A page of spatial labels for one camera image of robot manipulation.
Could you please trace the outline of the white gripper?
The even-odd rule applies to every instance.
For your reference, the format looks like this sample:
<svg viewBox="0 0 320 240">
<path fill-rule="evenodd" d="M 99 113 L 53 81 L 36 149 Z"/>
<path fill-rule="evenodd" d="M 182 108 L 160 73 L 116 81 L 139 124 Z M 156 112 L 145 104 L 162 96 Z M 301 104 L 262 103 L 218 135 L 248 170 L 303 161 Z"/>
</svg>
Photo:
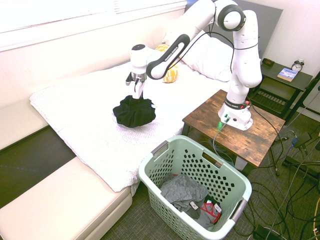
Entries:
<svg viewBox="0 0 320 240">
<path fill-rule="evenodd" d="M 144 98 L 143 95 L 143 88 L 145 85 L 145 81 L 136 80 L 134 83 L 134 98 L 142 101 Z"/>
</svg>

